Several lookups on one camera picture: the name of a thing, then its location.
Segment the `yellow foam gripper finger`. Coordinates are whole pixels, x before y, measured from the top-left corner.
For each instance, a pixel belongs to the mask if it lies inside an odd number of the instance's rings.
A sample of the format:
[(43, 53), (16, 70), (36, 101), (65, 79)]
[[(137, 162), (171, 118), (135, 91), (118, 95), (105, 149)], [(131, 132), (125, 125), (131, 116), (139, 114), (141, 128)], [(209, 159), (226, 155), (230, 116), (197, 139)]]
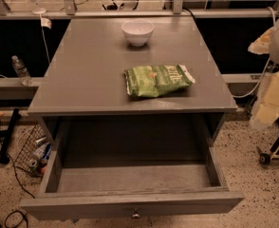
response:
[(264, 130), (279, 118), (279, 71), (267, 73), (251, 110), (250, 126)]

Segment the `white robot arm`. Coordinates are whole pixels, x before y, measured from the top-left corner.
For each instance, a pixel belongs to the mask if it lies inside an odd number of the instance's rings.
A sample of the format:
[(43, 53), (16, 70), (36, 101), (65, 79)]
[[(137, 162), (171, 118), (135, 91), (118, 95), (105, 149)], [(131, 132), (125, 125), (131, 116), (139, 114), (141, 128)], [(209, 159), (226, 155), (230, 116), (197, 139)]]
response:
[[(279, 66), (279, 19), (248, 47), (257, 55), (268, 54)], [(257, 100), (251, 110), (250, 125), (255, 129), (266, 129), (279, 118), (279, 71), (267, 73), (257, 91)]]

